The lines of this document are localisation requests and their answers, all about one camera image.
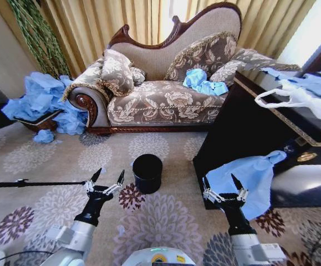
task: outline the floral upholstery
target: floral upholstery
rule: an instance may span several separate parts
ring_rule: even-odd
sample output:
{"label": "floral upholstery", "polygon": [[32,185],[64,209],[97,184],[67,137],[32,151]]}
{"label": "floral upholstery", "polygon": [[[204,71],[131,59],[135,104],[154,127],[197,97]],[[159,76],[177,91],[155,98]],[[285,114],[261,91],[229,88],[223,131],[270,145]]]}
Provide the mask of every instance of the floral upholstery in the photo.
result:
{"label": "floral upholstery", "polygon": [[101,72],[103,84],[117,96],[126,96],[133,91],[133,78],[130,70],[131,61],[123,54],[106,49],[104,67]]}
{"label": "floral upholstery", "polygon": [[220,67],[211,77],[210,81],[224,82],[227,86],[234,83],[234,75],[237,70],[259,70],[270,67],[281,71],[300,71],[298,65],[282,64],[275,59],[266,57],[253,49],[239,49],[232,59]]}
{"label": "floral upholstery", "polygon": [[145,76],[147,73],[141,70],[140,68],[135,68],[132,66],[131,68],[132,78],[135,86],[140,86],[145,81]]}
{"label": "floral upholstery", "polygon": [[217,70],[211,77],[212,82],[224,82],[227,86],[231,86],[234,83],[234,75],[237,70],[243,70],[246,63],[239,60],[230,60],[224,64],[219,70]]}
{"label": "floral upholstery", "polygon": [[253,49],[239,49],[238,52],[232,57],[231,60],[239,60],[246,64],[250,64],[251,67],[260,69],[260,68],[275,68],[276,70],[280,71],[300,71],[301,68],[298,65],[290,65],[290,64],[282,64],[277,62],[275,59],[270,57],[266,57],[258,53],[256,50]]}
{"label": "floral upholstery", "polygon": [[176,81],[146,81],[108,105],[112,125],[213,122],[227,94],[209,96]]}
{"label": "floral upholstery", "polygon": [[221,32],[195,41],[175,56],[167,70],[165,80],[184,81],[186,71],[201,68],[211,76],[230,60],[237,40],[229,32]]}
{"label": "floral upholstery", "polygon": [[99,79],[101,77],[103,66],[104,58],[100,58],[89,65],[80,76],[78,76],[67,88],[65,88],[62,97],[63,101],[66,101],[66,99],[69,97],[70,92],[74,88],[86,87],[100,92],[108,103],[114,96],[114,94],[106,86],[100,83]]}

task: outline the black cylindrical bin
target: black cylindrical bin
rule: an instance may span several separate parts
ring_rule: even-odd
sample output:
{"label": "black cylindrical bin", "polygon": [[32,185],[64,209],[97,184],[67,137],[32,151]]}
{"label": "black cylindrical bin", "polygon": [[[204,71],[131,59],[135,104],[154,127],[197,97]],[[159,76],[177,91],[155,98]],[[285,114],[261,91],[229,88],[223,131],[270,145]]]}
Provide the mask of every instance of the black cylindrical bin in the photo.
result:
{"label": "black cylindrical bin", "polygon": [[133,163],[133,174],[138,190],[143,194],[157,191],[161,185],[162,162],[153,154],[143,154]]}

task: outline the beige carpet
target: beige carpet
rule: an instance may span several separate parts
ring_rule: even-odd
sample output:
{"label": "beige carpet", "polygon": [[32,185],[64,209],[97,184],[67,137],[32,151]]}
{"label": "beige carpet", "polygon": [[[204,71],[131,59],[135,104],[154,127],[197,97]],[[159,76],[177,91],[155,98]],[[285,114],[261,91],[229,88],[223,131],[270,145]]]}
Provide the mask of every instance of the beige carpet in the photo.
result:
{"label": "beige carpet", "polygon": [[[32,142],[21,124],[0,130],[0,181],[81,181],[100,167],[100,185],[115,183],[125,169],[125,188],[101,210],[87,265],[121,265],[135,250],[169,246],[185,251],[197,265],[236,265],[228,224],[221,211],[203,206],[191,159],[204,132],[115,134],[110,137],[57,134],[51,144]],[[134,187],[130,164],[144,153],[163,160],[162,185],[152,195]],[[82,186],[0,188],[0,250],[55,251],[44,232],[71,225],[86,201]],[[278,242],[287,255],[282,265],[321,265],[321,208],[274,209],[251,222],[262,242]],[[39,265],[44,254],[22,254],[7,265]]]}

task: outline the black pole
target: black pole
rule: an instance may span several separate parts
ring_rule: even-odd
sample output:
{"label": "black pole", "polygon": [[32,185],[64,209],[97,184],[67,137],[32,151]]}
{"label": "black pole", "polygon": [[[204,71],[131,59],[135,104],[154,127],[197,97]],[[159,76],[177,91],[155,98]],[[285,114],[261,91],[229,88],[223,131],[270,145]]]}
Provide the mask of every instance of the black pole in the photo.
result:
{"label": "black pole", "polygon": [[57,186],[57,185],[83,185],[81,182],[26,182],[25,179],[16,180],[16,182],[0,182],[0,187],[34,187],[34,186]]}

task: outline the wicker basket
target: wicker basket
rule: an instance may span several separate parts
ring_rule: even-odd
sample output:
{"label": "wicker basket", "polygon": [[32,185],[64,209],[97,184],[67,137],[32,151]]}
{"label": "wicker basket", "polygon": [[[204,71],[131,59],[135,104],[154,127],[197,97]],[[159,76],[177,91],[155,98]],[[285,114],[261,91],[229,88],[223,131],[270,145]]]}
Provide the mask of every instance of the wicker basket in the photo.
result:
{"label": "wicker basket", "polygon": [[41,129],[50,129],[54,131],[57,128],[57,122],[53,121],[52,118],[55,118],[61,110],[50,112],[41,116],[35,121],[27,121],[21,118],[15,118],[17,121],[21,122],[25,127],[31,129],[34,132],[38,132]]}

